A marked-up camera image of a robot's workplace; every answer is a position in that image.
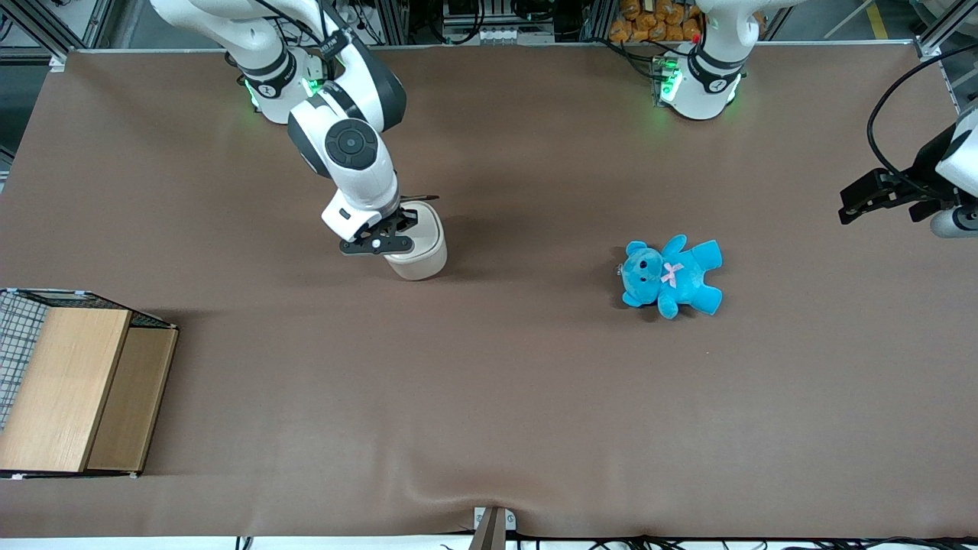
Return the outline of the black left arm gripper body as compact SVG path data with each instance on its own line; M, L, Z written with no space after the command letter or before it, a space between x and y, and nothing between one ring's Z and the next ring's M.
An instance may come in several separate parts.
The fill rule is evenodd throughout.
M950 126L926 143L916 154L907 175L918 187L918 201L909 208L912 222L964 222L965 172L958 150L965 143L965 131Z

